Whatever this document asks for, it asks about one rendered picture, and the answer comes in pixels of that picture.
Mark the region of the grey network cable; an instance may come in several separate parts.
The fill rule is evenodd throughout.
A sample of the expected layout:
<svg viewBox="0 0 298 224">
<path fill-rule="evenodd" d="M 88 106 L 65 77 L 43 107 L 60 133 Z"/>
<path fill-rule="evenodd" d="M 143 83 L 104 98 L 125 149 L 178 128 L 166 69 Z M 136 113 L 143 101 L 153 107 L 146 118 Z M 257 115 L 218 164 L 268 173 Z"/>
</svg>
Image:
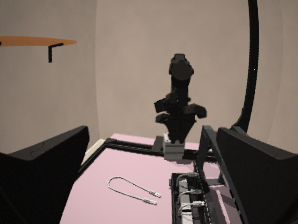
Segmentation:
<svg viewBox="0 0 298 224">
<path fill-rule="evenodd" d="M 201 191 L 202 191 L 202 190 L 199 190 L 199 189 L 191 189 L 191 191 L 185 191 L 185 192 L 181 193 L 181 194 L 178 196 L 177 204 L 179 204 L 179 200 L 180 200 L 181 195 L 183 195 L 183 194 L 185 194 L 185 193 L 200 194 L 200 193 L 202 193 Z"/>
<path fill-rule="evenodd" d="M 182 177 L 182 176 L 185 176 L 186 174 L 182 174 L 182 175 L 180 175 L 178 178 L 177 178 L 177 181 L 176 181 L 176 186 L 178 185 L 178 180 L 179 180 L 179 178 L 180 177 Z M 188 177 L 195 177 L 195 176 L 197 176 L 197 173 L 195 173 L 195 172 L 188 172 Z"/>
<path fill-rule="evenodd" d="M 116 176 L 116 177 L 113 177 L 113 179 L 114 178 L 122 178 L 122 179 L 124 179 L 123 177 L 121 177 L 121 176 Z M 110 180 L 112 180 L 112 178 L 110 178 L 109 179 L 109 181 L 107 182 L 107 184 L 108 184 L 108 187 L 110 188 L 110 189 L 112 189 L 112 190 L 114 190 L 114 191 L 116 191 L 116 189 L 113 189 L 112 187 L 110 187 L 110 185 L 109 185 L 109 182 L 110 182 Z M 133 183 L 133 182 L 131 182 L 131 181 L 129 181 L 128 179 L 126 179 L 125 178 L 125 180 L 127 180 L 128 182 L 130 182 L 130 183 L 132 183 L 132 184 L 134 184 L 134 185 L 136 185 L 136 186 L 138 186 L 138 187 L 140 187 L 140 188 L 142 188 L 142 189 L 144 189 L 144 190 L 146 190 L 146 191 L 148 191 L 150 194 L 152 194 L 152 195 L 154 195 L 154 196 L 157 196 L 157 197 L 160 197 L 161 195 L 160 194 L 158 194 L 158 193 L 156 193 L 155 191 L 153 191 L 153 190 L 148 190 L 148 189 L 145 189 L 145 188 L 143 188 L 143 187 L 141 187 L 141 186 L 139 186 L 139 185 L 137 185 L 137 184 L 135 184 L 135 183 Z M 151 203 L 151 204 L 156 204 L 156 201 L 153 201 L 153 200 L 151 200 L 151 199 L 148 199 L 148 198 L 139 198 L 139 197 L 136 197 L 136 196 L 133 196 L 133 195 L 130 195 L 130 194 L 127 194 L 127 193 L 124 193 L 124 192 L 121 192 L 121 191 L 118 191 L 117 190 L 117 192 L 119 192 L 119 193 L 122 193 L 122 194 L 125 194 L 125 195 L 128 195 L 128 196 L 131 196 L 131 197 L 134 197 L 134 198 L 137 198 L 137 199 L 140 199 L 140 200 L 143 200 L 143 202 L 146 202 L 146 203 Z"/>
<path fill-rule="evenodd" d="M 201 202 L 201 201 L 194 201 L 193 203 L 189 203 L 189 205 L 193 205 L 193 207 L 199 207 L 199 206 L 204 206 L 204 202 Z M 185 206 L 188 206 L 188 204 L 185 204 L 183 205 L 180 209 L 179 209 L 179 212 L 178 212 L 178 216 L 180 216 L 180 212 L 181 212 L 181 209 Z"/>
</svg>

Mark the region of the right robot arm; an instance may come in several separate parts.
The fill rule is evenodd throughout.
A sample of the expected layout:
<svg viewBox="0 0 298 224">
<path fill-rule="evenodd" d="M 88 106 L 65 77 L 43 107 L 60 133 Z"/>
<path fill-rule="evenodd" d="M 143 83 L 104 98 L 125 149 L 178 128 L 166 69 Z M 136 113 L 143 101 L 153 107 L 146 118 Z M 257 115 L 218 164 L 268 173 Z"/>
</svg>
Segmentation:
<svg viewBox="0 0 298 224">
<path fill-rule="evenodd" d="M 176 55 L 176 61 L 173 61 L 175 60 L 175 55 Z M 184 59 L 183 59 L 183 56 L 184 56 Z M 189 69 L 189 67 L 191 69 Z M 172 70 L 172 74 L 171 74 L 171 70 Z M 169 75 L 171 75 L 171 83 L 172 83 L 171 93 L 167 94 L 166 98 L 163 98 L 154 103 L 156 113 L 166 111 L 166 113 L 170 115 L 169 110 L 171 109 L 176 108 L 181 110 L 181 101 L 179 99 L 179 96 L 178 94 L 174 95 L 173 92 L 181 91 L 188 94 L 188 86 L 190 83 L 190 78 L 192 74 L 194 74 L 194 70 L 192 71 L 192 74 L 191 74 L 191 70 L 193 70 L 192 65 L 190 65 L 190 62 L 188 62 L 188 60 L 185 58 L 185 54 L 177 54 L 177 53 L 174 54 L 174 57 L 171 59 L 171 64 L 169 65 Z M 177 99 L 175 98 L 175 96 Z"/>
</svg>

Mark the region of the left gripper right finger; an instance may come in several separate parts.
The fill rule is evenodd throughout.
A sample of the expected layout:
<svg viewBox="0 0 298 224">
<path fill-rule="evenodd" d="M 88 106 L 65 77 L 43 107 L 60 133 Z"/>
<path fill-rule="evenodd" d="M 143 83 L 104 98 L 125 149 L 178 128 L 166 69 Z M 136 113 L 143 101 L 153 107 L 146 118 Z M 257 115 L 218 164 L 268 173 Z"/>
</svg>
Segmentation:
<svg viewBox="0 0 298 224">
<path fill-rule="evenodd" d="M 298 198 L 298 154 L 225 127 L 216 142 L 249 224 L 276 224 Z"/>
</svg>

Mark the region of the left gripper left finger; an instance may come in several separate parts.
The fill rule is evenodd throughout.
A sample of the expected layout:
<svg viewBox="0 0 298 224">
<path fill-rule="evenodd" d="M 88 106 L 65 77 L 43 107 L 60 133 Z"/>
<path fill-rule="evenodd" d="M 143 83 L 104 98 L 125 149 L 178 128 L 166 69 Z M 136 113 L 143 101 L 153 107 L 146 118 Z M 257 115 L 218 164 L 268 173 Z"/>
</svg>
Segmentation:
<svg viewBox="0 0 298 224">
<path fill-rule="evenodd" d="M 24 224 L 60 224 L 89 140 L 88 126 L 80 126 L 0 152 L 0 193 Z"/>
</svg>

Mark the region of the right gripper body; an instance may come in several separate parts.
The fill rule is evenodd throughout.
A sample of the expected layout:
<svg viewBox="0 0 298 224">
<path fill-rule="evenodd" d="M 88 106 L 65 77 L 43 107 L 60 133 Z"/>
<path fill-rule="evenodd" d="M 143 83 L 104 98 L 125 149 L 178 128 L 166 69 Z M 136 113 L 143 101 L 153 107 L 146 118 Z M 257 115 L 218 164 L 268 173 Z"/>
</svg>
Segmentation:
<svg viewBox="0 0 298 224">
<path fill-rule="evenodd" d="M 207 117 L 207 111 L 206 111 L 205 107 L 202 107 L 197 104 L 188 105 L 188 102 L 191 101 L 191 98 L 188 97 L 187 93 L 181 92 L 181 91 L 177 91 L 177 92 L 173 92 L 173 93 L 174 93 L 174 95 L 178 94 L 178 96 L 179 96 L 179 99 L 181 101 L 181 110 L 174 108 L 174 109 L 169 110 L 170 115 L 165 114 L 165 113 L 159 114 L 156 116 L 155 122 L 161 123 L 161 124 L 162 124 L 162 121 L 170 121 L 170 122 L 176 123 L 176 118 L 179 118 L 179 117 L 186 117 L 186 118 L 195 120 L 195 115 L 197 115 L 197 117 L 199 119 Z M 188 105 L 188 107 L 185 107 L 187 105 Z M 183 108 L 184 108 L 184 112 L 183 112 Z M 173 111 L 173 110 L 176 110 L 176 111 Z M 177 110 L 179 110 L 180 112 Z M 191 112 L 194 112 L 194 114 L 191 114 Z M 198 114 L 200 114 L 200 116 Z M 163 116 L 163 118 L 161 120 L 162 116 Z M 159 122 L 159 120 L 161 120 L 161 121 Z"/>
</svg>

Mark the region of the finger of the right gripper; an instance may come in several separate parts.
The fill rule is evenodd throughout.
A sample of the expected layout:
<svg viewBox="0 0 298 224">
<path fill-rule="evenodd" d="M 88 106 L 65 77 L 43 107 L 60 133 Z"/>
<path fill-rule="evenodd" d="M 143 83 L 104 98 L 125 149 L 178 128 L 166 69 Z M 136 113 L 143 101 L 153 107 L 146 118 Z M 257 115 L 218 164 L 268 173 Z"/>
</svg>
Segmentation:
<svg viewBox="0 0 298 224">
<path fill-rule="evenodd" d="M 197 120 L 186 117 L 179 117 L 176 118 L 176 120 L 179 123 L 179 143 L 183 144 L 189 131 Z"/>
<path fill-rule="evenodd" d="M 175 122 L 170 122 L 170 121 L 162 121 L 162 124 L 165 124 L 165 126 L 168 129 L 171 144 L 175 144 L 178 131 L 179 131 L 179 124 Z"/>
</svg>

